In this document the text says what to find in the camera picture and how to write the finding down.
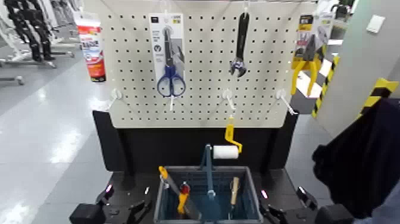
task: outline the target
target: gray basket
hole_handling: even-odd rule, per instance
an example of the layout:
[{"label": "gray basket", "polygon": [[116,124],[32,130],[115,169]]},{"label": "gray basket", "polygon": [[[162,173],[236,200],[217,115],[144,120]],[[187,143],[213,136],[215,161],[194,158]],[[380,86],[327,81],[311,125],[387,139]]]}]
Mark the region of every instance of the gray basket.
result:
[{"label": "gray basket", "polygon": [[[207,196],[207,174],[205,171],[198,170],[198,166],[167,166],[165,168],[178,187],[183,181],[189,184],[190,199],[202,213],[203,220],[177,219],[178,196],[171,188],[164,189],[164,184],[160,182],[154,223],[263,223],[264,219],[258,209],[258,198],[248,167],[214,166],[212,180],[216,196],[213,203],[209,201]],[[240,188],[237,193],[234,219],[228,220],[231,197],[230,183],[235,176],[240,178]]]}]

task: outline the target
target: white hook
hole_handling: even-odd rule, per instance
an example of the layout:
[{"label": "white hook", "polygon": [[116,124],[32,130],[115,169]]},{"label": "white hook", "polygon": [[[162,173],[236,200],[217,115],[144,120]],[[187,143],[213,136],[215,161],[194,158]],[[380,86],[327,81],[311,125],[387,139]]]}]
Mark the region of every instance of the white hook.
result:
[{"label": "white hook", "polygon": [[107,111],[113,106],[113,104],[114,104],[114,102],[116,101],[116,100],[121,100],[122,99],[122,97],[123,97],[123,95],[122,95],[122,93],[121,93],[121,91],[119,91],[118,89],[113,89],[112,91],[111,91],[111,97],[112,97],[112,101],[110,102],[110,104],[108,105],[108,107],[107,107]]},{"label": "white hook", "polygon": [[163,5],[164,5],[164,8],[162,8],[161,11],[164,12],[164,21],[165,21],[165,23],[168,23],[168,15],[167,14],[171,9],[171,3],[170,3],[170,0],[162,0],[162,2],[163,2]]},{"label": "white hook", "polygon": [[296,115],[296,114],[298,114],[298,113],[296,113],[295,112],[295,110],[293,110],[293,108],[290,106],[290,104],[286,101],[286,99],[285,99],[285,96],[286,96],[286,91],[284,90],[284,89],[280,89],[280,90],[278,90],[277,92],[276,92],[276,98],[277,99],[281,99],[283,102],[284,102],[284,104],[287,106],[287,108],[289,109],[289,113],[291,114],[291,115]]},{"label": "white hook", "polygon": [[230,89],[225,89],[225,91],[222,93],[222,99],[228,100],[229,106],[232,110],[236,110],[235,105],[233,104],[232,101],[232,91]]},{"label": "white hook", "polygon": [[174,96],[171,95],[170,111],[174,110]]},{"label": "white hook", "polygon": [[245,0],[244,2],[244,12],[249,13],[249,8],[250,8],[250,0]]}]

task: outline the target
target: pink light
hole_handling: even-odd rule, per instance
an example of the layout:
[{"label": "pink light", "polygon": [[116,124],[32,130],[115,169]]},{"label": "pink light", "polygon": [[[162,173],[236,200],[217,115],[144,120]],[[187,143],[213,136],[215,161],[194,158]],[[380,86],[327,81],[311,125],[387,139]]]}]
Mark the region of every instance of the pink light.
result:
[{"label": "pink light", "polygon": [[105,189],[105,192],[107,192],[107,193],[108,193],[108,192],[111,190],[111,188],[112,188],[112,187],[113,187],[113,186],[112,186],[111,184],[110,184],[110,185],[108,185],[108,186],[107,186],[107,188]]},{"label": "pink light", "polygon": [[261,194],[265,199],[268,199],[268,195],[265,190],[261,190]]}]

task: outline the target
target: hazard tape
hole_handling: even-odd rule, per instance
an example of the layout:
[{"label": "hazard tape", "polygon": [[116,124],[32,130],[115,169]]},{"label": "hazard tape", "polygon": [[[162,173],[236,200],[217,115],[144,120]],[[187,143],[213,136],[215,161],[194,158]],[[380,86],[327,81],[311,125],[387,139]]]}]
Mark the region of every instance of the hazard tape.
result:
[{"label": "hazard tape", "polygon": [[326,91],[328,90],[328,85],[329,85],[330,81],[332,81],[332,77],[333,77],[333,75],[335,73],[335,68],[339,63],[339,59],[340,58],[338,56],[335,56],[333,58],[332,66],[330,67],[329,73],[325,78],[324,84],[322,85],[322,91],[321,91],[320,97],[318,97],[318,99],[315,101],[314,109],[311,112],[311,115],[314,118],[317,117],[318,110],[321,108],[322,99],[325,97],[325,94],[326,94]]},{"label": "hazard tape", "polygon": [[361,110],[360,114],[357,116],[357,118],[359,118],[363,114],[365,114],[381,98],[389,97],[391,95],[391,93],[396,90],[398,85],[399,85],[399,82],[391,82],[391,81],[387,81],[384,78],[379,78],[375,83],[372,93],[370,94],[368,99],[365,101],[364,107],[362,108],[362,110]]}]

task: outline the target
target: pegboard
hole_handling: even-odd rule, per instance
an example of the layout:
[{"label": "pegboard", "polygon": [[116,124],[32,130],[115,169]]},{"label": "pegboard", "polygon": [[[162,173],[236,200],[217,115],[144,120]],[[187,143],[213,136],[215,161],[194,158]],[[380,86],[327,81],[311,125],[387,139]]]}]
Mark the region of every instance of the pegboard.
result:
[{"label": "pegboard", "polygon": [[[149,13],[164,11],[162,1],[85,0],[85,10],[101,17],[107,79],[124,98],[110,108],[117,128],[281,127],[287,108],[275,98],[285,89],[290,101],[290,61],[299,16],[315,3],[253,2],[244,59],[248,72],[229,73],[236,55],[238,18],[243,2],[169,1],[171,13],[183,13],[186,92],[169,110],[170,99],[157,92],[149,33]],[[223,91],[233,91],[232,111]]]}]

